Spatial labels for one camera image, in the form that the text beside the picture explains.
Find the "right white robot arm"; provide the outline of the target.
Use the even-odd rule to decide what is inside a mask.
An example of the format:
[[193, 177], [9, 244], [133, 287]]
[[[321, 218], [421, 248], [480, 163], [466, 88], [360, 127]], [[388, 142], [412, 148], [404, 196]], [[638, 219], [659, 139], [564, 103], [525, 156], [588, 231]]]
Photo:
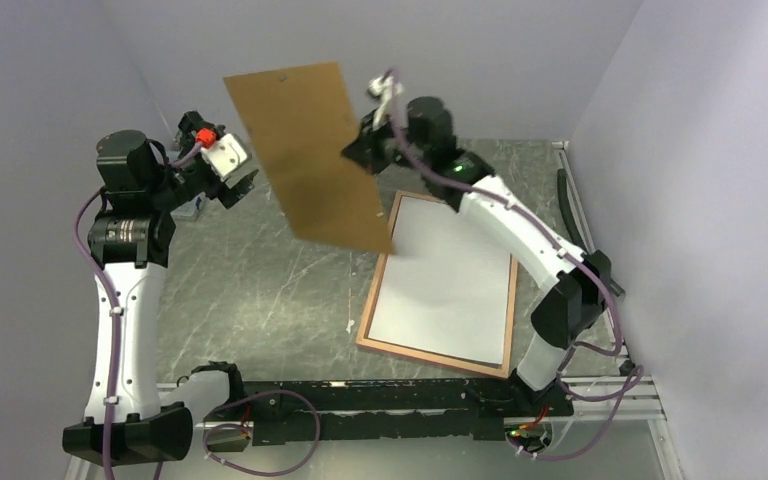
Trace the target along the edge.
[[535, 331], [513, 371], [510, 401], [524, 415], [537, 413], [560, 383], [580, 334], [615, 302], [609, 289], [611, 262], [552, 230], [529, 210], [481, 156], [460, 146], [444, 102], [422, 96], [407, 105], [407, 124], [397, 122], [395, 102], [383, 94], [360, 121], [357, 137], [341, 154], [372, 175], [391, 165], [410, 168], [426, 189], [468, 224], [511, 254], [541, 288], [532, 312]]

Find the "brown frame backing board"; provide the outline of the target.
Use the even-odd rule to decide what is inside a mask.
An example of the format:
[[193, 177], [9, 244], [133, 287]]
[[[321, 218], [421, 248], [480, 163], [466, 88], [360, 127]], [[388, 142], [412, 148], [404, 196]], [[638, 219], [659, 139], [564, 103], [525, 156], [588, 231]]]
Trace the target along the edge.
[[335, 62], [223, 80], [293, 234], [305, 241], [389, 253], [375, 178], [342, 156], [357, 136]]

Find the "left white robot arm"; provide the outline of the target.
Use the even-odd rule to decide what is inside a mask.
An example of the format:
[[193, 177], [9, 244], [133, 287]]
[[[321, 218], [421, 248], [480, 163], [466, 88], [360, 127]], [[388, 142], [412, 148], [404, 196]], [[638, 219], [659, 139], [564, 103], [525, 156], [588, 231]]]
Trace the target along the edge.
[[100, 208], [88, 233], [75, 236], [98, 289], [95, 370], [83, 417], [63, 430], [62, 446], [106, 468], [183, 459], [201, 419], [212, 411], [232, 420], [246, 406], [241, 373], [232, 363], [195, 368], [169, 399], [155, 378], [173, 212], [199, 197], [232, 207], [253, 187], [251, 175], [228, 184], [248, 159], [236, 136], [202, 126], [184, 140], [174, 160], [137, 130], [115, 132], [96, 146]]

